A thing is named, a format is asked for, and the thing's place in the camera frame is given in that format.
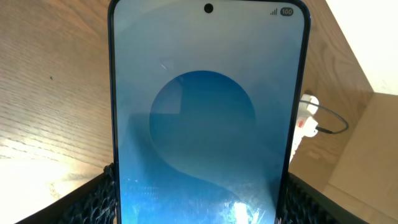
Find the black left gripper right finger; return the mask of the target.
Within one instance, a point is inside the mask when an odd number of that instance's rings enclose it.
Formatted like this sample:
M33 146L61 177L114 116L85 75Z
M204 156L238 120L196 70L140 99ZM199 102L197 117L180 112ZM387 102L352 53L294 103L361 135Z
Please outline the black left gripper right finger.
M367 224L293 174L287 181L281 223Z

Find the white power strip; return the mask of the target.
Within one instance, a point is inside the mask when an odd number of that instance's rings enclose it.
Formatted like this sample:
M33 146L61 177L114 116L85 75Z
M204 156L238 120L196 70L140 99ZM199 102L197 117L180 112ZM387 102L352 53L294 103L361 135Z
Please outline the white power strip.
M310 134L310 127L309 127L309 125L306 124L306 122L307 122L306 119L299 119L296 122L289 162L292 162L292 159L293 159L293 157L296 153L296 150L298 149L302 139L304 137L308 137L308 135Z

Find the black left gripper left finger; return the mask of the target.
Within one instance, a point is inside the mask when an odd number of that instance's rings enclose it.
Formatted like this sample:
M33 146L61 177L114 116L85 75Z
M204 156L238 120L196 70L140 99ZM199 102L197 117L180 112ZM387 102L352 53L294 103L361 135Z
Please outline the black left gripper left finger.
M114 165L60 200L17 224L113 224L116 218Z

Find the blue Galaxy smartphone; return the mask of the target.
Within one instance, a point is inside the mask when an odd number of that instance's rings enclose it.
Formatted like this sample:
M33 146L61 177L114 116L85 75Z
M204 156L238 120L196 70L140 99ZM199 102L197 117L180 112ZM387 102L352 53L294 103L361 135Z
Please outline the blue Galaxy smartphone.
M277 223L309 31L302 1L110 2L119 223Z

